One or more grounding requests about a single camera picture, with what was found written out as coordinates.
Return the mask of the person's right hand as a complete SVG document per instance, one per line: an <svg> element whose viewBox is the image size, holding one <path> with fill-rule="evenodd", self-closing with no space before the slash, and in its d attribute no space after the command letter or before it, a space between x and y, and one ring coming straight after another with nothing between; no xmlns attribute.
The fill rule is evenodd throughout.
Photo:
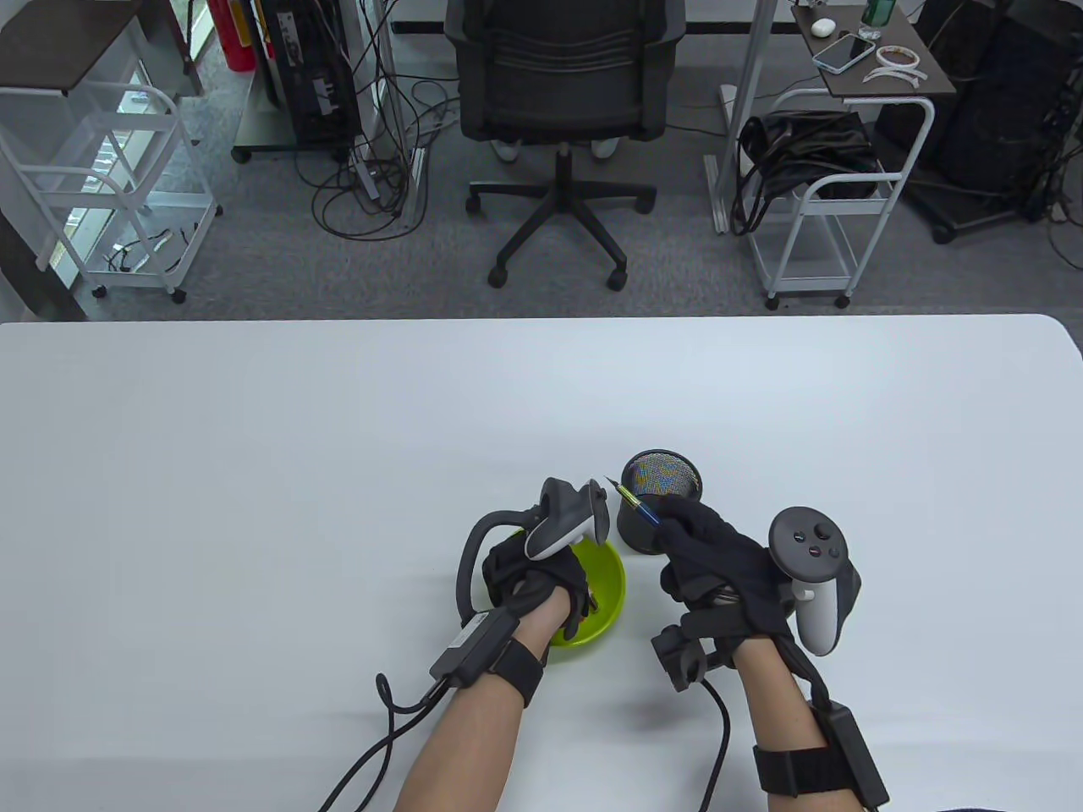
<svg viewBox="0 0 1083 812"><path fill-rule="evenodd" d="M706 610L728 590L751 637L792 639L780 592L783 573L765 546L695 500L665 496L651 506L660 519L655 543L668 560L662 591L690 610Z"/></svg>

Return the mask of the person's left hand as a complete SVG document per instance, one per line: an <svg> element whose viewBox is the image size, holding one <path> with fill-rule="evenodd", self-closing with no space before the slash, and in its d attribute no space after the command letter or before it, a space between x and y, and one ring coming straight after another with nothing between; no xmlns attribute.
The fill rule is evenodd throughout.
<svg viewBox="0 0 1083 812"><path fill-rule="evenodd" d="M558 637L573 639L585 619L598 610L580 560L572 546L542 561L531 560L525 554L526 535L524 529L516 531L492 546L483 561L482 577L492 606L504 606L523 618L542 607L557 588L563 589L569 595L569 614L558 627Z"/></svg>

